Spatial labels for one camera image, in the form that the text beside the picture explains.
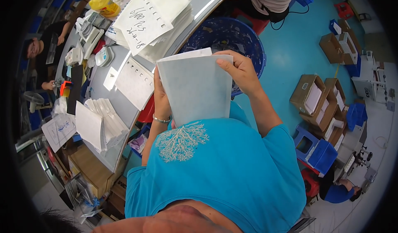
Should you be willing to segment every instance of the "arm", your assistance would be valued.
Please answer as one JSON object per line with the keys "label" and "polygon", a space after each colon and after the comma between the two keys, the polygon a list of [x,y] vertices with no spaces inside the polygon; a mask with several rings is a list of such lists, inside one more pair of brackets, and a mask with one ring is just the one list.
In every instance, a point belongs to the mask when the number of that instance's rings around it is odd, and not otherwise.
{"label": "arm", "polygon": [[53,90],[54,87],[52,86],[54,84],[54,80],[50,81],[50,82],[43,82],[41,84],[41,87],[43,88],[43,90]]}
{"label": "arm", "polygon": [[256,120],[258,132],[261,137],[265,137],[273,127],[278,126],[283,122],[273,109],[271,101],[269,101],[264,90],[261,87],[260,89],[261,90],[258,90],[254,95],[249,96],[249,100]]}
{"label": "arm", "polygon": [[339,180],[339,183],[344,185],[346,187],[347,191],[351,191],[352,184],[351,184],[351,182],[349,180],[341,179],[341,180]]}
{"label": "arm", "polygon": [[65,37],[67,35],[69,26],[70,22],[65,23],[64,27],[62,28],[62,33],[61,33],[62,37]]}
{"label": "arm", "polygon": [[64,27],[62,28],[61,35],[58,37],[57,46],[61,45],[65,41],[65,36],[68,33],[70,22],[65,23]]}
{"label": "arm", "polygon": [[[155,117],[160,120],[169,120],[172,110],[170,107],[169,99],[167,98],[166,92],[163,89],[162,82],[160,81],[159,71],[156,67],[154,73],[154,85],[155,91],[153,92],[153,96],[155,99]],[[145,144],[144,149],[142,150],[142,162],[141,166],[146,166],[149,159],[150,150],[152,148],[153,142],[156,137],[167,130],[167,124],[157,122],[155,120],[152,121],[152,126],[149,131],[149,137],[147,143]]]}
{"label": "arm", "polygon": [[251,59],[231,50],[215,54],[228,54],[234,57],[234,65],[224,60],[217,60],[217,64],[232,76],[241,91],[249,97],[258,132],[261,137],[265,137],[273,127],[282,124],[282,120],[261,87]]}

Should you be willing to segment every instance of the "trash bin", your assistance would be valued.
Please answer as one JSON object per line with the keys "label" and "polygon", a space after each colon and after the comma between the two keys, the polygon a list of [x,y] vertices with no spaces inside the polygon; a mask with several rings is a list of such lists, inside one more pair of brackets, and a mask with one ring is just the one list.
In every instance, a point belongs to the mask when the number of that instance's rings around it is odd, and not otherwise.
{"label": "trash bin", "polygon": [[[231,49],[251,58],[257,77],[260,78],[266,65],[264,47],[256,33],[246,24],[234,18],[217,17],[205,20],[178,53],[217,46]],[[234,97],[241,94],[241,90],[232,82]]]}

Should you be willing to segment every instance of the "shelf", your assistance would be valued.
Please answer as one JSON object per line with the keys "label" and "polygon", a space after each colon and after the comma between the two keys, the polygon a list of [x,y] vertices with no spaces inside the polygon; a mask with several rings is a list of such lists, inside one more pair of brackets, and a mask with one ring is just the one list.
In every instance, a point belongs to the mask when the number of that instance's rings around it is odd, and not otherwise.
{"label": "shelf", "polygon": [[54,0],[49,0],[49,2],[47,3],[47,5],[46,5],[46,8],[47,8],[46,13],[44,13],[44,15],[43,15],[43,17],[42,17],[42,19],[41,19],[41,22],[40,22],[40,24],[39,24],[39,27],[37,28],[36,33],[39,31],[40,26],[42,25],[42,23],[43,23],[43,21],[44,21],[44,18],[46,17],[46,14],[47,14],[47,12],[48,12],[48,8],[51,6],[51,4],[52,4],[53,1],[54,1]]}
{"label": "shelf", "polygon": [[64,1],[62,2],[61,6],[59,6],[59,8],[57,9],[57,12],[55,12],[54,18],[51,20],[51,23],[50,23],[50,24],[53,24],[53,23],[54,23],[55,19],[57,18],[58,13],[61,11],[61,9],[62,9],[62,7],[65,5],[65,2],[66,2],[66,1],[67,1],[67,0],[64,0]]}

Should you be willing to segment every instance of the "hair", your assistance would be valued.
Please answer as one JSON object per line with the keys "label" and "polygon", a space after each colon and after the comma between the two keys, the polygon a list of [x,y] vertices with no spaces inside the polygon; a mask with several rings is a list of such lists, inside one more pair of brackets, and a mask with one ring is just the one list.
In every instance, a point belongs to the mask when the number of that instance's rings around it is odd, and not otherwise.
{"label": "hair", "polygon": [[26,40],[25,43],[23,44],[22,47],[22,57],[24,60],[28,60],[29,58],[27,57],[27,49],[29,48],[29,45],[33,42],[33,39]]}
{"label": "hair", "polygon": [[42,220],[52,232],[57,233],[82,233],[73,219],[63,215],[60,210],[49,209],[40,214]]}
{"label": "hair", "polygon": [[359,196],[361,195],[361,193],[362,193],[362,188],[361,188],[359,191],[357,191],[357,194],[355,194],[354,196],[352,196],[349,200],[350,200],[351,202],[354,202],[357,198],[359,198]]}

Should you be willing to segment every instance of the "yellow bottle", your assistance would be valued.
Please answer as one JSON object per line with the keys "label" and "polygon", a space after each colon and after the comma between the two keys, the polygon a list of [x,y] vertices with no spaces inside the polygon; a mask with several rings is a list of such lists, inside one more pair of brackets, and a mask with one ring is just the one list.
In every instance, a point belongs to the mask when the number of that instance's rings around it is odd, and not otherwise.
{"label": "yellow bottle", "polygon": [[88,4],[104,17],[114,17],[120,12],[120,6],[112,0],[90,0]]}

